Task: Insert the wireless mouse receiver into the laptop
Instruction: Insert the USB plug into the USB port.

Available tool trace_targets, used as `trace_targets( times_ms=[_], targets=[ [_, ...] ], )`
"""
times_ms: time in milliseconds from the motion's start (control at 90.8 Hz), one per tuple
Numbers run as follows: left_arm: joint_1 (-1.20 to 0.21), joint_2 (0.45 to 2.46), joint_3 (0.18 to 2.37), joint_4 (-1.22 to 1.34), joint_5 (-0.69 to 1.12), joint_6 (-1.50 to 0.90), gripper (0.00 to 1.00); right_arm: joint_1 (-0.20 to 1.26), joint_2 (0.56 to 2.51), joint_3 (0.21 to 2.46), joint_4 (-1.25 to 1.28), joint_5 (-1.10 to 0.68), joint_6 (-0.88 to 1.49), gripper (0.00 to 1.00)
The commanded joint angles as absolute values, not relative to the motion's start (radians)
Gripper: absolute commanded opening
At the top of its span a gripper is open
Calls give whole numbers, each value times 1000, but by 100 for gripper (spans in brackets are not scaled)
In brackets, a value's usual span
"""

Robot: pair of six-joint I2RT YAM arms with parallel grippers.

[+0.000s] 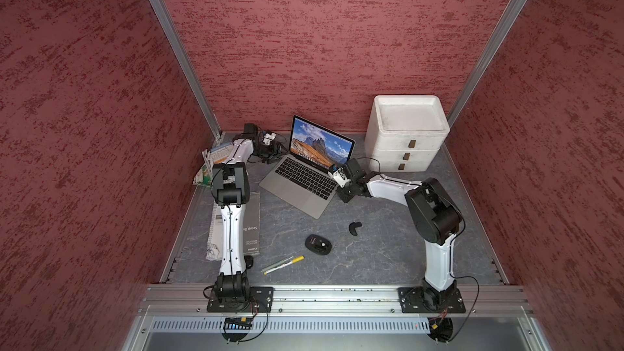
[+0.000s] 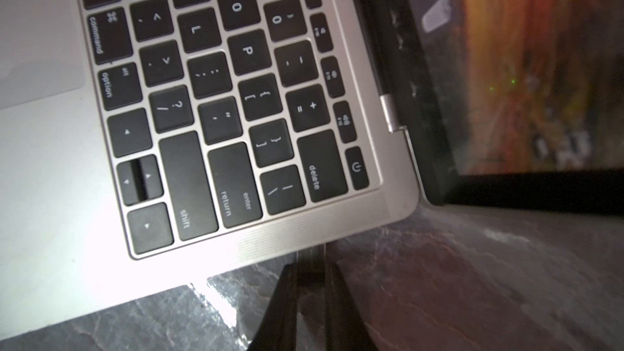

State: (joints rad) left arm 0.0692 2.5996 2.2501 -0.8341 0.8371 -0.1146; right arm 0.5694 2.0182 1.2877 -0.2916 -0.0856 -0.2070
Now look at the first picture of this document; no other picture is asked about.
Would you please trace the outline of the black mouse battery cover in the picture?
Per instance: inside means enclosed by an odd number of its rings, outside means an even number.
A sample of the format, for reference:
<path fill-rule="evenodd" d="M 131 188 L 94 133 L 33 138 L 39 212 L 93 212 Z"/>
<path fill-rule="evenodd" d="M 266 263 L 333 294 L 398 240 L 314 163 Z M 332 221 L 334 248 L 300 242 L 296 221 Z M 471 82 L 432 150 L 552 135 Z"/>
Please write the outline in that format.
<path fill-rule="evenodd" d="M 353 236 L 353 237 L 357 237 L 358 236 L 358 229 L 362 227 L 362 223 L 361 222 L 352 222 L 349 224 L 349 233 Z"/>

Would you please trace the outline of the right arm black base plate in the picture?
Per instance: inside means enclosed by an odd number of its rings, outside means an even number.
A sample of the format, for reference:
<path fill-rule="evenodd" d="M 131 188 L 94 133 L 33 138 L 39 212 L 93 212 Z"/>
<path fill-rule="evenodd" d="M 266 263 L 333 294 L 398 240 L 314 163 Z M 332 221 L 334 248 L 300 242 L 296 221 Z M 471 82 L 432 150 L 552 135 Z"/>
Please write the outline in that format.
<path fill-rule="evenodd" d="M 432 287 L 399 288 L 398 300 L 404 314 L 464 314 L 466 307 L 458 288 L 454 285 L 443 292 Z"/>

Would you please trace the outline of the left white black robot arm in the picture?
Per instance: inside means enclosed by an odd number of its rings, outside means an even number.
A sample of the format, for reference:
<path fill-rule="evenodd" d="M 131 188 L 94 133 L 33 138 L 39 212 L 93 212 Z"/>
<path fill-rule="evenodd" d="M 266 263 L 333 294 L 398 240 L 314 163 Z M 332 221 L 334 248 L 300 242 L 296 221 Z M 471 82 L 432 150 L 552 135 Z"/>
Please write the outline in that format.
<path fill-rule="evenodd" d="M 243 244 L 245 208 L 251 194 L 247 162 L 252 156 L 265 163 L 276 162 L 281 151 L 282 144 L 276 141 L 275 133 L 248 123 L 232 140 L 226 159 L 211 165 L 211 194 L 224 223 L 224 250 L 212 287 L 214 297 L 221 303 L 245 305 L 251 299 Z"/>

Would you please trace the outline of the black wireless mouse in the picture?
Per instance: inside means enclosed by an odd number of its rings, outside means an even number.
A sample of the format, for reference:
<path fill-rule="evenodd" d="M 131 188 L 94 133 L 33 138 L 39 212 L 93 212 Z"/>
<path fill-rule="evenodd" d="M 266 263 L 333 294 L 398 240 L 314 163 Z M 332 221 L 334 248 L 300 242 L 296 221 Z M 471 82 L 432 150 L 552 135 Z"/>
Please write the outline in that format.
<path fill-rule="evenodd" d="M 310 234 L 305 239 L 305 247 L 320 256 L 326 256 L 332 250 L 332 244 L 327 238 L 315 234 Z"/>

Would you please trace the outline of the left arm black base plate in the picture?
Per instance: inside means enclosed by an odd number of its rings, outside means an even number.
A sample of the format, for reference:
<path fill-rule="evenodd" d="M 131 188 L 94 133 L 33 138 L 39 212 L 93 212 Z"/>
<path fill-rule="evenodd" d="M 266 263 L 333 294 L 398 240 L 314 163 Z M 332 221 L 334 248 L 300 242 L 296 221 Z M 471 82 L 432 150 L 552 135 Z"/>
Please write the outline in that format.
<path fill-rule="evenodd" d="M 206 306 L 208 313 L 270 313 L 275 289 L 267 286 L 251 286 L 245 297 L 210 296 Z"/>

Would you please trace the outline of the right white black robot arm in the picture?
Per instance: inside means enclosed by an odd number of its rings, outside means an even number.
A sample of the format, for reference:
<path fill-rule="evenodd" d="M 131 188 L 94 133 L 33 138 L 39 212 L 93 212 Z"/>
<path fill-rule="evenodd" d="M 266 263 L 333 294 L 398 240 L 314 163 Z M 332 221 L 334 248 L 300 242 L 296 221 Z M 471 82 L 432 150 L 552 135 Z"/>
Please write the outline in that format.
<path fill-rule="evenodd" d="M 453 248 L 461 234 L 461 211 L 440 182 L 401 180 L 380 172 L 365 172 L 355 159 L 330 167 L 328 175 L 338 184 L 344 203 L 355 197 L 382 198 L 406 206 L 414 227 L 426 242 L 426 271 L 420 292 L 430 311 L 443 310 L 458 290 L 453 274 Z"/>

